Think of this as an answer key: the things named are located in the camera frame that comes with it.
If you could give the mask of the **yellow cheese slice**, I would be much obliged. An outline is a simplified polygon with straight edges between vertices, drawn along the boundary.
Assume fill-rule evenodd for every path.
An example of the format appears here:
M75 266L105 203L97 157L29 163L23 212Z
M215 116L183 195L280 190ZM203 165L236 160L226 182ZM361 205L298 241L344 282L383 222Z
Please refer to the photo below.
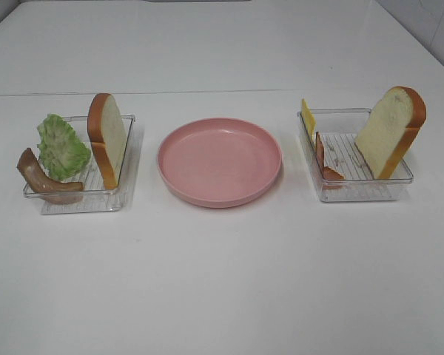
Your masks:
M309 109L306 100L304 98L301 99L301 115L303 118L303 122L306 127L306 131L312 143L315 142L315 126L316 120L311 110Z

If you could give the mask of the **bread slice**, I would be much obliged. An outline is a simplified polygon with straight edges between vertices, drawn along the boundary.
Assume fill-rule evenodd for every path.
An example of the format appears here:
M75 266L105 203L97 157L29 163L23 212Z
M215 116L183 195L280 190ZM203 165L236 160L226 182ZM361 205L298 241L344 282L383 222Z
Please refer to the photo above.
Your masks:
M409 87L392 87L376 103L355 144L375 179L389 179L426 120L426 106Z
M98 93L92 100L87 116L87 134L104 188L117 188L127 133L120 110L111 94Z

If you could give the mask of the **green lettuce leaf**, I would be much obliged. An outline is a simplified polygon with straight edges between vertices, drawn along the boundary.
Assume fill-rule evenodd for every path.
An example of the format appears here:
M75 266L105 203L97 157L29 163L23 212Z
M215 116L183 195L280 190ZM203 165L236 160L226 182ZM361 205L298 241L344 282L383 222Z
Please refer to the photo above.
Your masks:
M63 181L86 167L90 150L61 116L48 114L37 130L41 138L39 157L51 179Z

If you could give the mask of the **brown bacon strip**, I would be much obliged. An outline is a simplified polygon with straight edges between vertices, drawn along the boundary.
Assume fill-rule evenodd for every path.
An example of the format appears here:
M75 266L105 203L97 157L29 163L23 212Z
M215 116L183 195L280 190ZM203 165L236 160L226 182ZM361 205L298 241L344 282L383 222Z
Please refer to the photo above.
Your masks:
M35 193L68 193L84 190L82 182L62 183L49 178L42 170L31 148L26 148L16 166Z

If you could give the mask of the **pink round plate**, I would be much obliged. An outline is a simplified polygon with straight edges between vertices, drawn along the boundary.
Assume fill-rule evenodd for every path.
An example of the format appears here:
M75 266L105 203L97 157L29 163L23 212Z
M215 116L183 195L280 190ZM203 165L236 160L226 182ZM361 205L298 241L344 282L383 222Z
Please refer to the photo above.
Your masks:
M171 132L161 142L157 161L175 196L197 206L228 208L249 203L271 188L282 152L260 126L207 118Z

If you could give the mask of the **right clear plastic tray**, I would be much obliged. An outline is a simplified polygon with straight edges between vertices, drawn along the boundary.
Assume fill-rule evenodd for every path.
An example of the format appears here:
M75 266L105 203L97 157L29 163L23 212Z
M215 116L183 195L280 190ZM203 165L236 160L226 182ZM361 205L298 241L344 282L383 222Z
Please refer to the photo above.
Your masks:
M313 109L315 133L324 146L324 164L343 176L327 180L317 162L315 138L310 138L303 114L299 112L300 144L312 176L319 200L331 202L366 202L398 200L404 188L413 182L413 174L401 161L388 180L375 180L354 144L354 139L367 122L369 108Z

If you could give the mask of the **clear plastic tray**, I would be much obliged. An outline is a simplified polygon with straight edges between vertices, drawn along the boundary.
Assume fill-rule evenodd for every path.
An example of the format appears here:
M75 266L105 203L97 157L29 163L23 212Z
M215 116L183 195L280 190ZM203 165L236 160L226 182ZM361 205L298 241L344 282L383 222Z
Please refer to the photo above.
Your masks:
M127 145L118 187L104 188L98 164L90 158L87 166L68 182L82 182L82 192L38 193L25 185L23 195L33 202L42 214L74 214L86 212L114 212L131 204L141 156L144 131L136 125L134 115L123 115Z
M369 108L313 109L315 133L324 146L324 164L343 176L327 180L317 162L315 138L310 138L303 114L299 112L300 144L312 176L319 200L331 202L366 202L398 200L404 188L413 182L413 174L401 161L388 180L375 180L354 144L354 139L367 122Z

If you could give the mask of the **left clear plastic tray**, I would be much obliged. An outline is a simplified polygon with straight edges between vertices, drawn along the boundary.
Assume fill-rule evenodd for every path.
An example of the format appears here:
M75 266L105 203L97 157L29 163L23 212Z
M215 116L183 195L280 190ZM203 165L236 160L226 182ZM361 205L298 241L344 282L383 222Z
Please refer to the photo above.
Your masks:
M86 212L114 212L131 204L141 156L144 131L136 125L134 115L123 115L127 145L118 187L104 188L98 164L90 158L87 166L68 182L82 182L82 192L38 193L25 185L23 195L33 202L42 214L74 214Z

